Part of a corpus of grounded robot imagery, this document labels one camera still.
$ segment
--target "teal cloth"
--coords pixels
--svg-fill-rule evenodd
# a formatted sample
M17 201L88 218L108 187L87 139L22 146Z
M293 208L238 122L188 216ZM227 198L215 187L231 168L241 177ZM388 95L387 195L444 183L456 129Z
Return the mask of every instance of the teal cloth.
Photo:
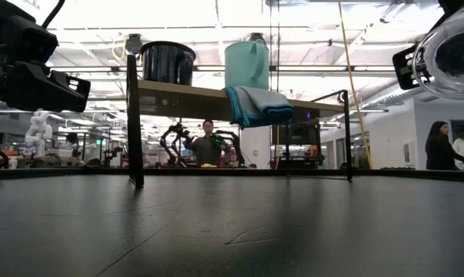
M233 119L230 124L254 128L282 124L293 118L295 108L279 93L260 88L226 87Z

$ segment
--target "teal jug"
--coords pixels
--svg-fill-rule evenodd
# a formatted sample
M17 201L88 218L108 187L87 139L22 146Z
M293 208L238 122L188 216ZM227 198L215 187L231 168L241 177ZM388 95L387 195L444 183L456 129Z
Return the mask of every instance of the teal jug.
M237 42L225 49L225 86L269 90L269 50L263 40Z

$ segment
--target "shelf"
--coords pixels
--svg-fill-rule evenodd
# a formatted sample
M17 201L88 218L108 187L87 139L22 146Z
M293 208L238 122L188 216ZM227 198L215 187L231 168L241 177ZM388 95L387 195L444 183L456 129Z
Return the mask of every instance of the shelf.
M232 110L225 91L175 85L164 82L139 81L139 108L142 115L182 118L208 118L231 121ZM343 107L289 100L295 107L293 121L322 118L343 113Z

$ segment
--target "shelf post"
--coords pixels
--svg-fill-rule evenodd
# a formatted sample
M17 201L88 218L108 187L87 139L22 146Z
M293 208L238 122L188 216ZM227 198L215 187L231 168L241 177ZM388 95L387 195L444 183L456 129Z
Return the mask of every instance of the shelf post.
M127 55L127 133L129 145L129 178L137 188L145 184L142 164L141 114L139 111L136 57Z
M345 147L346 147L346 179L351 181L353 179L353 167L352 167L352 144L351 144L351 133L349 130L349 99L348 91L343 90L342 92L343 105L345 108Z

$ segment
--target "black pot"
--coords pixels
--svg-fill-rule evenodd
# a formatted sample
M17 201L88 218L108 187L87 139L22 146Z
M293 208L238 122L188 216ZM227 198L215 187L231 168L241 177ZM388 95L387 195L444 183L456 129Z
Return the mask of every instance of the black pot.
M192 84L195 52L176 42L150 42L141 47L142 78L146 81Z

